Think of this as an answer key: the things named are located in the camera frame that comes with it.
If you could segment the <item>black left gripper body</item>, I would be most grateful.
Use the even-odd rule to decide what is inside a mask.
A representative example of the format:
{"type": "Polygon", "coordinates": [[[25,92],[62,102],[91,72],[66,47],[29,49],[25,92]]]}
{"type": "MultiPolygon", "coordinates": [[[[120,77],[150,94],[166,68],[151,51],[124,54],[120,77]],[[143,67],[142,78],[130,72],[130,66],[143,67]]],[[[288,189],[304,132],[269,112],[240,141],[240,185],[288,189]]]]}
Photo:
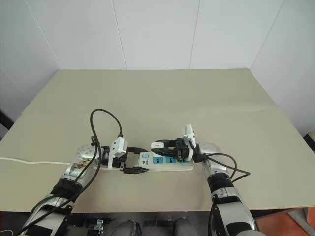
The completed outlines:
{"type": "Polygon", "coordinates": [[[115,157],[113,159],[113,167],[118,168],[119,170],[129,170],[131,167],[126,166],[128,153],[126,152],[121,157],[115,157]]]}

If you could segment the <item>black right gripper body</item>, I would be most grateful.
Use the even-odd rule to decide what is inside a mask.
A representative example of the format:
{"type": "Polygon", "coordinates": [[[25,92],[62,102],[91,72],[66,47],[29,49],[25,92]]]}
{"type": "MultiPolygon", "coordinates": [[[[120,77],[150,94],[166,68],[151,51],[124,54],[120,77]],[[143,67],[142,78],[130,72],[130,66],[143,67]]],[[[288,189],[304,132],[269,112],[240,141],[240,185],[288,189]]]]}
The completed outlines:
{"type": "Polygon", "coordinates": [[[175,149],[177,150],[178,162],[191,161],[191,140],[188,138],[177,138],[175,140],[175,149]]]}

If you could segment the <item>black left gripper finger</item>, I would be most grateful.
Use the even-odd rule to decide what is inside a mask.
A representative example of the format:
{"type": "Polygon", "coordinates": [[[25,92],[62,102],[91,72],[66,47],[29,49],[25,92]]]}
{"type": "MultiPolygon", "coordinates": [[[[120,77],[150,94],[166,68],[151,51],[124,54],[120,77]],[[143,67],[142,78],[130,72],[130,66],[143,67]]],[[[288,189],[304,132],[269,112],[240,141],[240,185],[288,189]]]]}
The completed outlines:
{"type": "Polygon", "coordinates": [[[145,173],[149,169],[143,168],[143,167],[126,167],[125,165],[120,167],[120,171],[122,171],[124,174],[140,174],[145,173]]]}
{"type": "Polygon", "coordinates": [[[127,147],[127,152],[134,153],[134,154],[140,154],[142,152],[147,152],[147,150],[145,150],[143,148],[140,148],[140,147],[130,147],[130,146],[128,146],[127,147]]]}

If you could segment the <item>dark grey rounded shape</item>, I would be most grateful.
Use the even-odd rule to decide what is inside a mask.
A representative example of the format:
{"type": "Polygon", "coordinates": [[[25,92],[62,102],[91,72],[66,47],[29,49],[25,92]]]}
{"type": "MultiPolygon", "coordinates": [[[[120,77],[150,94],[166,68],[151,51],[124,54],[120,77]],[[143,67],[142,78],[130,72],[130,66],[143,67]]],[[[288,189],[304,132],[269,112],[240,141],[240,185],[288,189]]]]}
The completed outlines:
{"type": "Polygon", "coordinates": [[[134,220],[128,220],[120,223],[111,236],[142,236],[142,231],[139,223],[134,220]]]}

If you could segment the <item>white power strip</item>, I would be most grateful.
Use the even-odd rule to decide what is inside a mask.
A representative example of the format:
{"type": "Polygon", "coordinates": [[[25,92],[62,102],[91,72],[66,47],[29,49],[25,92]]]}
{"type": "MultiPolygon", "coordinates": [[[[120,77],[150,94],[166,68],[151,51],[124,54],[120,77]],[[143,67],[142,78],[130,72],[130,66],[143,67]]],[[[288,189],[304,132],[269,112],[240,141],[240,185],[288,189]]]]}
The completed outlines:
{"type": "MultiPolygon", "coordinates": [[[[127,167],[143,167],[149,169],[147,172],[173,172],[173,171],[192,171],[194,168],[193,161],[178,162],[175,157],[160,156],[152,152],[142,152],[134,154],[128,152],[127,167]]],[[[101,170],[118,170],[113,167],[109,169],[107,165],[101,164],[101,170]]]]}

